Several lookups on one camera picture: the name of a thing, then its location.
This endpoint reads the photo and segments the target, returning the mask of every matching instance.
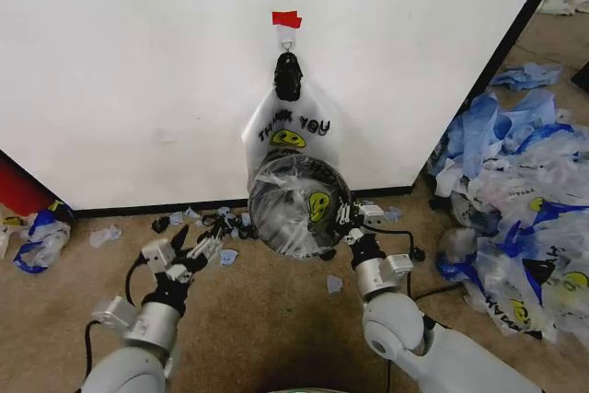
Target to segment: red tape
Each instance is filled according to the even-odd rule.
[[[272,11],[272,24],[283,25],[290,28],[301,28],[303,19],[298,16],[298,11],[278,12]]]

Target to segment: plastic debris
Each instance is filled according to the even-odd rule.
[[[589,128],[560,121],[571,115],[556,110],[546,90],[484,118],[473,108],[466,113],[477,113],[486,134],[472,136],[469,148],[462,114],[429,162],[468,227],[446,232],[437,268],[465,282],[468,304],[504,334],[555,341],[557,332],[570,332],[589,349]],[[475,162],[468,160],[473,152]],[[461,161],[476,166],[474,173],[464,166],[449,179]]]
[[[385,217],[388,221],[391,221],[393,223],[397,223],[402,215],[403,211],[401,211],[398,207],[395,206],[388,206],[388,210],[385,211]]]
[[[589,0],[544,0],[538,11],[558,16],[572,16],[577,11],[589,13]]]
[[[222,249],[221,250],[221,265],[222,266],[230,266],[233,264],[239,255],[239,252],[233,249]]]
[[[448,262],[464,262],[467,256],[477,250],[477,231],[471,228],[450,229],[444,232],[438,250],[441,250]]]
[[[151,224],[151,228],[154,229],[154,231],[157,234],[161,234],[162,232],[164,232],[168,226],[169,226],[169,216],[162,216],[160,218],[157,218]]]
[[[19,269],[26,273],[41,273],[53,265],[70,238],[72,219],[70,208],[63,202],[55,201],[40,211],[30,226],[27,241],[14,258]]]
[[[184,213],[175,212],[169,215],[169,223],[171,225],[181,225],[184,223]]]
[[[244,227],[251,225],[251,218],[247,212],[241,214],[241,225]]]
[[[507,85],[513,91],[556,85],[562,73],[560,64],[525,64],[509,66],[507,71],[496,75],[491,85]]]
[[[343,280],[337,276],[328,275],[328,293],[330,295],[337,294],[343,289]]]
[[[217,213],[221,216],[226,216],[231,212],[231,209],[227,206],[223,206],[217,209]]]
[[[90,234],[90,244],[93,248],[98,249],[107,241],[113,241],[115,239],[119,239],[122,235],[122,230],[120,227],[115,225],[110,225],[104,229],[97,230],[96,232],[92,232]]]
[[[0,260],[6,256],[10,237],[16,232],[27,231],[27,220],[19,216],[8,216],[0,222]]]
[[[194,218],[194,219],[201,218],[201,216],[197,212],[193,211],[191,207],[189,207],[186,211],[184,211],[184,214],[186,216],[189,216],[190,218]]]

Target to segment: blue plastic scrap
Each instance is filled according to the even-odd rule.
[[[491,85],[507,85],[513,91],[556,85],[562,73],[561,64],[525,64],[510,66],[491,80]]]
[[[554,93],[550,91],[530,91],[511,110],[503,110],[497,96],[485,92],[474,98],[470,109],[458,115],[448,126],[448,144],[438,158],[433,174],[444,169],[447,158],[461,158],[464,176],[474,179],[483,162],[495,157],[501,149],[509,151],[507,146],[513,146],[517,150],[523,142],[528,145],[546,138],[549,136],[543,132],[546,130],[539,129],[547,125],[558,126],[559,130],[569,127],[555,125],[555,121]]]

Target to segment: pile of plastic bags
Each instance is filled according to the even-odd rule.
[[[442,239],[442,275],[505,333],[562,330],[589,348],[589,128],[569,116],[546,90],[511,110],[485,93],[428,168],[464,227]]]

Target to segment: black plastic piece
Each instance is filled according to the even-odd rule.
[[[276,62],[274,70],[274,89],[280,100],[297,101],[301,97],[301,78],[303,72],[291,52],[284,52]]]
[[[151,228],[154,229],[154,232],[157,234],[161,234],[163,231],[167,229],[169,226],[169,216],[162,216],[161,218],[157,218],[152,224]]]
[[[372,260],[374,258],[384,259],[387,257],[378,243],[376,242],[376,235],[364,234],[358,241],[350,246],[352,249],[352,269],[356,269],[358,264]]]
[[[338,253],[336,249],[330,249],[325,253],[319,255],[319,257],[324,261],[331,261],[335,258],[335,255]]]
[[[182,227],[182,229],[169,242],[169,245],[174,249],[176,253],[178,253],[179,250],[182,249],[182,246],[184,246],[184,241],[186,241],[186,236],[188,235],[188,229],[188,225]]]
[[[425,261],[425,252],[423,251],[423,249],[420,249],[417,246],[413,246],[411,259],[416,260],[418,262],[424,262]]]

